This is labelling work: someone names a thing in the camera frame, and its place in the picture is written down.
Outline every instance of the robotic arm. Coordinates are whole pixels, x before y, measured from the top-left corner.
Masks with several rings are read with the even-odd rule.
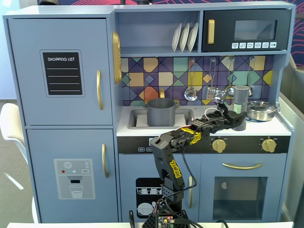
[[[185,219],[188,219],[187,214],[181,210],[185,182],[173,157],[172,149],[177,151],[184,150],[186,146],[205,139],[211,133],[239,126],[247,113],[236,114],[233,111],[229,111],[223,104],[224,97],[226,97],[226,93],[223,93],[220,97],[220,103],[216,100],[218,107],[215,112],[207,114],[200,119],[195,119],[184,127],[164,133],[150,141],[157,171],[164,181],[162,184],[162,199],[166,200],[161,200],[161,203],[157,203],[155,216],[151,215],[148,218],[147,222],[151,222],[153,226],[147,226],[146,222],[142,228],[173,228],[174,224],[183,224],[180,227],[184,227],[187,224],[185,222]]]

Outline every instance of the colorful tile backsplash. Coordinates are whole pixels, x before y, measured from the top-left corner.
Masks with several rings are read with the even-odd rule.
[[[159,97],[159,90],[165,90],[165,97],[179,99],[181,105],[214,105],[206,100],[207,88],[211,86],[211,57],[143,57],[122,58],[122,97],[125,106],[142,106],[145,101]],[[216,58],[216,66],[212,65],[214,87],[226,88],[229,85],[230,59],[228,56]],[[268,100],[272,78],[274,56],[255,56],[254,72],[251,79],[253,97],[250,100]],[[235,56],[233,85],[247,85],[249,56]],[[190,86],[190,76],[193,77],[193,87],[198,91],[198,99],[188,101],[184,92]],[[226,99],[228,105],[233,99]]]

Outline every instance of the white chair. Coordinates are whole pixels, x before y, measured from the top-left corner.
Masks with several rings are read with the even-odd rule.
[[[2,107],[0,113],[0,130],[6,141],[14,142],[20,149],[25,161],[28,164],[27,153],[24,146],[19,108],[15,104],[7,103]],[[32,200],[32,214],[34,223],[38,223],[34,198]]]

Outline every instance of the floor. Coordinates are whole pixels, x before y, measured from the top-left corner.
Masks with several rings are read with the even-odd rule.
[[[0,134],[0,228],[10,222],[33,223],[32,198],[28,165],[15,143]]]

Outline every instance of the white table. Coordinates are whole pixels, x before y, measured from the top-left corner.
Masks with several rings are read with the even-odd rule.
[[[141,228],[143,223],[136,223]],[[223,223],[200,223],[204,228],[225,228]],[[292,228],[293,222],[228,223],[229,228]],[[130,228],[130,223],[10,223],[7,228]]]

